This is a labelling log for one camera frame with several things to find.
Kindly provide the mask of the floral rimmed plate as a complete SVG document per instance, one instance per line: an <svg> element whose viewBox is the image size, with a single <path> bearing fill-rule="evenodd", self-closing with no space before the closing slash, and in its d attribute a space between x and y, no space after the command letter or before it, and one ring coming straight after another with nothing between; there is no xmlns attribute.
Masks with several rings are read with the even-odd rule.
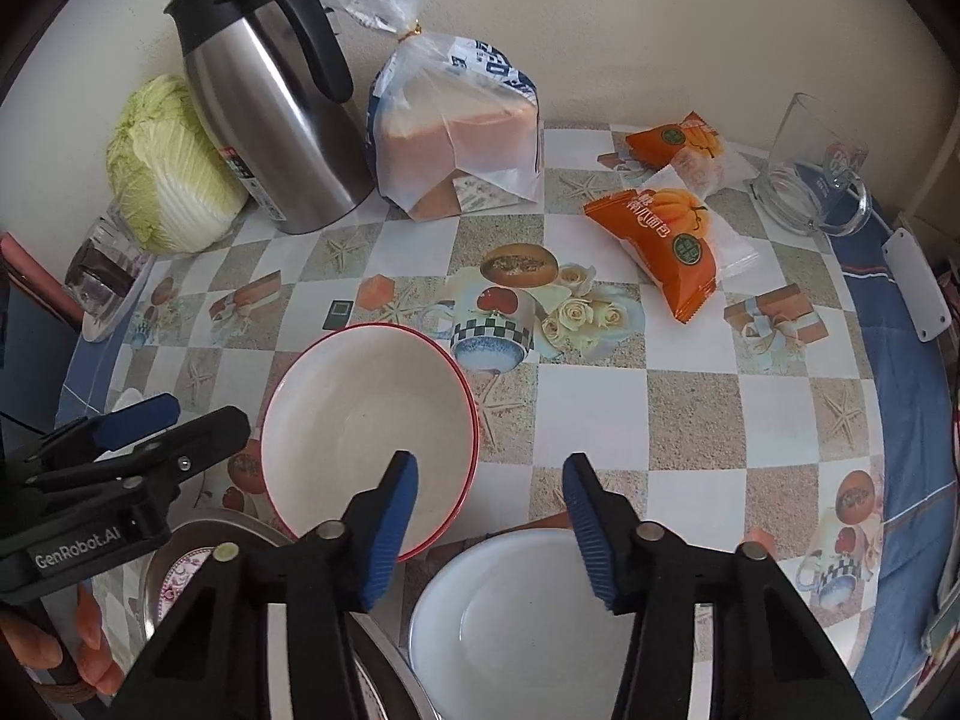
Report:
<svg viewBox="0 0 960 720"><path fill-rule="evenodd" d="M172 566L167 569L167 573L161 580L160 594L156 601L156 622L163 621L163 617L169 613L192 577L199 572L202 564L212 553L213 546L202 546L190 550L189 553L183 554L172 562Z"/></svg>

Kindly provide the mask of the red rimmed white bowl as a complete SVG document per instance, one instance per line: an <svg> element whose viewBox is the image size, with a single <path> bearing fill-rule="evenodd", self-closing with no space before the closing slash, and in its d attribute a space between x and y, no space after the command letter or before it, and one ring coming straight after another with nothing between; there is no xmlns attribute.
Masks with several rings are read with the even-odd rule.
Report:
<svg viewBox="0 0 960 720"><path fill-rule="evenodd" d="M433 546L466 504L480 426L464 372L436 341L360 323L309 346L268 399L260 460L280 522L302 536L379 483L397 450L418 465L418 494L398 557Z"/></svg>

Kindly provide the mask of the small white bowl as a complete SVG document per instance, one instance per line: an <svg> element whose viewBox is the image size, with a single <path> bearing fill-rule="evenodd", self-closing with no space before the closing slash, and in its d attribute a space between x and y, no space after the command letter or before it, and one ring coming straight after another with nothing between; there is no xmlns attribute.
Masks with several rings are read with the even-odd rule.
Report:
<svg viewBox="0 0 960 720"><path fill-rule="evenodd" d="M631 628L592 593L573 533L523 530L439 571L409 654L444 718L607 718Z"/></svg>

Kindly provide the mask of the white floral tray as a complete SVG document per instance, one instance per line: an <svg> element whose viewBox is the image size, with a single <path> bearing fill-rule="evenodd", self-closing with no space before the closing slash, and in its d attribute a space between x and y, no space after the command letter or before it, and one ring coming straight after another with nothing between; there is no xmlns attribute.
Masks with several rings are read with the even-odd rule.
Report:
<svg viewBox="0 0 960 720"><path fill-rule="evenodd" d="M148 255L140 273L133 278L132 286L123 296L110 296L106 309L97 316L85 312L82 320L82 339L88 343L101 343L114 332L119 323L132 312L140 294L145 289L151 268L155 265L155 255Z"/></svg>

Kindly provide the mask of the stainless steel basin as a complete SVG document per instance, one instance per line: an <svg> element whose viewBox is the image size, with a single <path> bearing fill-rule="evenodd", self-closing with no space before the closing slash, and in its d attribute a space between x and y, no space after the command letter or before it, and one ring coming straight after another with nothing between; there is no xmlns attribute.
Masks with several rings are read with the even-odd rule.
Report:
<svg viewBox="0 0 960 720"><path fill-rule="evenodd" d="M364 617L373 567L338 520L285 546L217 544L135 661L114 715L434 717Z"/></svg>

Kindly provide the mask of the pink rolled mat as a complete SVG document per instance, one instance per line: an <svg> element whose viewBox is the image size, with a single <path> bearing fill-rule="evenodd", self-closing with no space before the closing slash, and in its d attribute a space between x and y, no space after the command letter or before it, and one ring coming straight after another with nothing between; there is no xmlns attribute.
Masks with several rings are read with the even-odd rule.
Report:
<svg viewBox="0 0 960 720"><path fill-rule="evenodd" d="M23 291L73 330L82 328L83 310L78 302L9 232L2 234L2 260Z"/></svg>

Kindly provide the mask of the napa cabbage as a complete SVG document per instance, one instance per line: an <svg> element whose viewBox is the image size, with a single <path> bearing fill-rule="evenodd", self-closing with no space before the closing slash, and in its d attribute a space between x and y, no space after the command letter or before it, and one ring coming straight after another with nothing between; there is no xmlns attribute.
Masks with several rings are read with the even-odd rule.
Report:
<svg viewBox="0 0 960 720"><path fill-rule="evenodd" d="M150 254L208 249L247 202L176 75L156 76L128 96L106 148L106 172L119 213Z"/></svg>

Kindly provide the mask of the checkered patterned tablecloth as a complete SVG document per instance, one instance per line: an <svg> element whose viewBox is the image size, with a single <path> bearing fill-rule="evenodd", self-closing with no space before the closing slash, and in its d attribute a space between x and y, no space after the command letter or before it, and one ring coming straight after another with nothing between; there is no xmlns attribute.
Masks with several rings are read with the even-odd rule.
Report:
<svg viewBox="0 0 960 720"><path fill-rule="evenodd" d="M688 543L770 541L848 665L861 660L882 553L884 441L861 323L828 242L781 231L742 187L716 220L754 251L688 321L584 207L651 182L608 169L622 127L553 130L530 205L414 223L382 199L306 236L241 213L205 254L161 259L130 319L80 343L59 415L125 392L171 394L185 416L235 405L260 421L283 372L332 309L356 323L430 328L444 281L498 245L540 244L560 265L537 344L508 372L473 372L480 455L459 517L402 574L384 622L407 632L430 578L480 536L556 514L562 463L586 454L601 483Z"/></svg>

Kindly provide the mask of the orange snack packet front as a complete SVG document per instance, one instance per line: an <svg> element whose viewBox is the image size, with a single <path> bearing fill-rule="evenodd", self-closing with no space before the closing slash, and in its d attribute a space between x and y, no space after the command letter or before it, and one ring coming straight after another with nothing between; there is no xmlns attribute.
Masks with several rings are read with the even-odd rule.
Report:
<svg viewBox="0 0 960 720"><path fill-rule="evenodd" d="M698 195L670 179L661 188L625 188L584 205L659 286L670 314L688 322L719 283L757 265L760 255Z"/></svg>

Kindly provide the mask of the orange snack packet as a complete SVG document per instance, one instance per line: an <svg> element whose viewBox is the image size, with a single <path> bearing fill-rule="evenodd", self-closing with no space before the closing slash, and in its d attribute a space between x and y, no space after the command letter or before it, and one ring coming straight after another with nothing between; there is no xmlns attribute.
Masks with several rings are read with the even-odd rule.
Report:
<svg viewBox="0 0 960 720"><path fill-rule="evenodd" d="M760 255L698 195L670 179L661 188L625 188L584 205L659 286L670 314L688 322L719 283L757 265Z"/></svg>
<svg viewBox="0 0 960 720"><path fill-rule="evenodd" d="M726 143L696 112L680 122L628 133L625 143L636 161L654 169L672 167L702 197L721 187Z"/></svg>

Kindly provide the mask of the stainless steel thermos jug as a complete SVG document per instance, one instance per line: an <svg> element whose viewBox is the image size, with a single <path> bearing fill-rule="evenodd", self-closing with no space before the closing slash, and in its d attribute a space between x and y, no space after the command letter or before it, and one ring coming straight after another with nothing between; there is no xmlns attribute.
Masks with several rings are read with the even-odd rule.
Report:
<svg viewBox="0 0 960 720"><path fill-rule="evenodd" d="M164 13L208 137L280 231L319 231L368 198L352 72L320 0L171 0Z"/></svg>

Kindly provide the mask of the clear glass mug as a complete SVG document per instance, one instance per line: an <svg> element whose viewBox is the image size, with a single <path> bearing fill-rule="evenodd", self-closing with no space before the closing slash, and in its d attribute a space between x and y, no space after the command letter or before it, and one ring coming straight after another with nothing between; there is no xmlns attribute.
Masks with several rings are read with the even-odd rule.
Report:
<svg viewBox="0 0 960 720"><path fill-rule="evenodd" d="M748 187L779 226L798 236L846 238L872 213L862 179L867 148L844 133L822 101L796 93L776 132L766 161Z"/></svg>

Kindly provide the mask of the bagged sliced bread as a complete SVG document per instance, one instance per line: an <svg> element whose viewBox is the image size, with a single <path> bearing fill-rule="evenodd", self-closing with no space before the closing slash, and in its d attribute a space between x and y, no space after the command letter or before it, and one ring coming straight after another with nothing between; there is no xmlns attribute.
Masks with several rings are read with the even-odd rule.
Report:
<svg viewBox="0 0 960 720"><path fill-rule="evenodd" d="M384 200L423 223L537 199L539 94L501 50L423 29L423 0L320 1L395 39L364 119Z"/></svg>

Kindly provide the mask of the orange snack packet back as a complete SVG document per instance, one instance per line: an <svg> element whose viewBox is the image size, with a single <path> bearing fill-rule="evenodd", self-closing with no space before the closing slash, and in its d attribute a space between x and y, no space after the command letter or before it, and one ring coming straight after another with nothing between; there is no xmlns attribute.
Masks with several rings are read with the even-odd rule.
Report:
<svg viewBox="0 0 960 720"><path fill-rule="evenodd" d="M672 167L702 197L721 187L726 143L696 112L680 122L628 133L625 143L636 161L654 169Z"/></svg>

